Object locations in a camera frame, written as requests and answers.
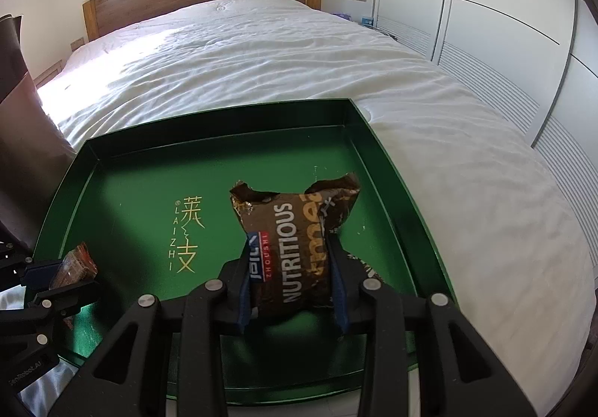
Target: ventilation slat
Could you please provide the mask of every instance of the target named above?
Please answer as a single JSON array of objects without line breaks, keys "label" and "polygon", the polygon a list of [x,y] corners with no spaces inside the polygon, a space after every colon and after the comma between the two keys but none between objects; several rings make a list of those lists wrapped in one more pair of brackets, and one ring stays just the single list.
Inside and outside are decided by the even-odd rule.
[{"label": "ventilation slat", "polygon": [[376,27],[385,33],[393,34],[400,43],[414,49],[421,55],[426,55],[430,43],[430,34],[382,16],[378,16]]},{"label": "ventilation slat", "polygon": [[465,51],[443,45],[438,64],[468,86],[483,102],[498,110],[523,132],[527,132],[538,104],[498,71]]},{"label": "ventilation slat", "polygon": [[598,170],[563,125],[550,117],[535,149],[543,155],[558,186],[569,200],[598,266]]}]

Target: bed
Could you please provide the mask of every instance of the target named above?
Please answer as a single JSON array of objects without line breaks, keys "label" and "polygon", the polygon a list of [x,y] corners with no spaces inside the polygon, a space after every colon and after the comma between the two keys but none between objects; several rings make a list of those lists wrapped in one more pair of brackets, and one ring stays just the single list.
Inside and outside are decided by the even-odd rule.
[{"label": "bed", "polygon": [[[352,98],[406,181],[461,310],[545,415],[576,372],[596,305],[575,215],[515,125],[420,54],[318,11],[320,1],[91,0],[93,41],[40,88],[44,110],[79,149],[198,110]],[[35,385],[50,395],[68,374],[61,366]],[[24,395],[43,413],[52,396],[39,391]],[[356,412],[347,398],[318,412]]]}]

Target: logo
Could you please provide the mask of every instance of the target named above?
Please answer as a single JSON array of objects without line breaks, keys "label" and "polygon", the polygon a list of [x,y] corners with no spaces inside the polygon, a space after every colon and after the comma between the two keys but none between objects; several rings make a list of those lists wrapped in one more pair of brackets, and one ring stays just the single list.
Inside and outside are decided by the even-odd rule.
[{"label": "logo", "polygon": [[272,279],[272,259],[268,232],[249,232],[247,241],[249,242],[249,277],[256,282],[269,281]]},{"label": "logo", "polygon": [[12,380],[10,380],[11,385],[14,385],[15,383],[19,382],[20,380],[22,380],[23,378],[25,378],[28,374],[33,373],[35,370],[37,370],[39,367],[41,367],[41,361],[37,361],[35,362],[35,365],[30,366],[29,368],[27,368],[25,371],[23,371],[23,373],[19,373],[17,376],[15,376]]}]

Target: green tray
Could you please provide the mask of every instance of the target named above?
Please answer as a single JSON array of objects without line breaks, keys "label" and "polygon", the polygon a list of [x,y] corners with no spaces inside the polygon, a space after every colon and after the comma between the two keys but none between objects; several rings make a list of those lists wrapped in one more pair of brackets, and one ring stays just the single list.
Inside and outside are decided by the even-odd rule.
[{"label": "green tray", "polygon": [[[239,179],[256,190],[300,193],[350,171],[362,191],[340,231],[343,247],[403,293],[454,298],[419,211],[351,100],[218,109],[89,139],[35,247],[36,261],[55,260],[85,241],[104,290],[75,316],[73,331],[61,325],[61,356],[83,364],[139,295],[182,296],[238,258],[245,237],[228,190]],[[267,327],[253,321],[244,338],[221,342],[231,404],[306,400],[361,386],[364,338],[340,337],[330,311],[303,311]],[[177,354],[175,338],[173,397]]]}]

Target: packaging label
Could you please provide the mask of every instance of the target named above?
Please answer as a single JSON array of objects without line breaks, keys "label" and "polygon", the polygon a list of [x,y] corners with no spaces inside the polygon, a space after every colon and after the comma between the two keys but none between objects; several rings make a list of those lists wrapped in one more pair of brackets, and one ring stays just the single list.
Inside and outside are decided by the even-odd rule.
[{"label": "packaging label", "polygon": [[272,279],[272,259],[268,232],[247,233],[249,242],[249,277],[254,282]]}]

